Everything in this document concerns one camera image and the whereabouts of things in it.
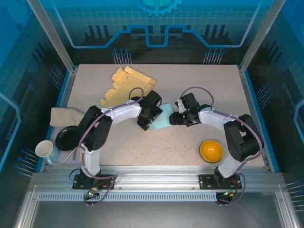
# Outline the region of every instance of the white cup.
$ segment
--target white cup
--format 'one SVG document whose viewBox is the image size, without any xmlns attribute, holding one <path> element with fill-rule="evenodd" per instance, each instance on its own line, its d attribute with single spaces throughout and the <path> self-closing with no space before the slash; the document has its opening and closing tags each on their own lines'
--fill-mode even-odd
<svg viewBox="0 0 304 228">
<path fill-rule="evenodd" d="M 43 140 L 35 148 L 38 157 L 44 158 L 51 165 L 60 157 L 60 150 L 50 141 Z"/>
</svg>

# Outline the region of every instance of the light blue cloth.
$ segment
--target light blue cloth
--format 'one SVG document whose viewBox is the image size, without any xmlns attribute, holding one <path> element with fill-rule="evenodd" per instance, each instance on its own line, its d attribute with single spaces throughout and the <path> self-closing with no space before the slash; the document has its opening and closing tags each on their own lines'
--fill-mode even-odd
<svg viewBox="0 0 304 228">
<path fill-rule="evenodd" d="M 171 104 L 163 104 L 160 108 L 162 109 L 162 113 L 150 124 L 150 130 L 172 126 L 169 123 L 169 116 L 173 113 Z"/>
</svg>

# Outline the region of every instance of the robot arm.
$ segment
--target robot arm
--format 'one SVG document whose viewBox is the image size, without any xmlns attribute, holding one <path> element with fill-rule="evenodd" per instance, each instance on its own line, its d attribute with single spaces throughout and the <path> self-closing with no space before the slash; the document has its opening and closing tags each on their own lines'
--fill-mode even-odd
<svg viewBox="0 0 304 228">
<path fill-rule="evenodd" d="M 139 97 L 133 97 L 127 103 L 133 103 L 138 99 Z M 99 152 L 108 137 L 111 126 L 126 119 L 138 118 L 138 125 L 146 131 L 149 128 L 149 124 L 162 113 L 162 109 L 157 106 L 160 100 L 161 97 L 152 90 L 140 102 L 116 108 L 99 120 L 98 125 L 90 130 L 82 144 L 85 148 L 86 168 L 92 175 L 95 176 L 100 172 Z M 99 109 L 96 106 L 90 107 L 78 125 L 77 133 L 81 136 L 84 135 L 92 122 L 108 110 L 111 110 L 111 108 Z M 90 177 L 83 166 L 81 170 L 86 176 Z"/>
<path fill-rule="evenodd" d="M 207 104 L 199 105 L 192 93 L 178 99 L 176 105 L 179 112 L 171 114 L 169 117 L 170 124 L 186 125 L 188 127 L 200 123 L 208 124 L 225 132 L 229 154 L 215 169 L 214 179 L 219 186 L 227 178 L 234 175 L 238 167 L 245 162 L 245 159 L 253 157 L 259 151 L 256 138 L 245 126 L 231 118 L 232 116 L 248 124 L 257 133 L 264 147 L 252 118 L 247 114 L 223 116 Z"/>
</svg>

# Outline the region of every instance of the gear logo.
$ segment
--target gear logo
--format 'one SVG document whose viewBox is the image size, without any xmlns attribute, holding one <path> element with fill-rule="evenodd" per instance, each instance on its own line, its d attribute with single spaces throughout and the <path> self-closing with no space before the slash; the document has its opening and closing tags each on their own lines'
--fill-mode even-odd
<svg viewBox="0 0 304 228">
<path fill-rule="evenodd" d="M 166 13 L 171 13 L 172 9 L 177 9 L 177 4 L 180 4 L 181 0 L 134 0 L 134 3 L 143 13 L 158 17 L 160 14 L 165 16 Z"/>
<path fill-rule="evenodd" d="M 26 0 L 0 0 L 0 6 L 5 6 L 6 10 L 20 24 L 28 14 Z"/>
</svg>

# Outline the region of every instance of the orange ball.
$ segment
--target orange ball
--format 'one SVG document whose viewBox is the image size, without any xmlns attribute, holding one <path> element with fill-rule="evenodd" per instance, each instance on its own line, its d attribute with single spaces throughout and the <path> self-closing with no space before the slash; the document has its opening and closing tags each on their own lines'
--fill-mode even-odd
<svg viewBox="0 0 304 228">
<path fill-rule="evenodd" d="M 217 163 L 224 154 L 223 147 L 214 140 L 206 140 L 199 146 L 199 154 L 206 162 Z"/>
</svg>

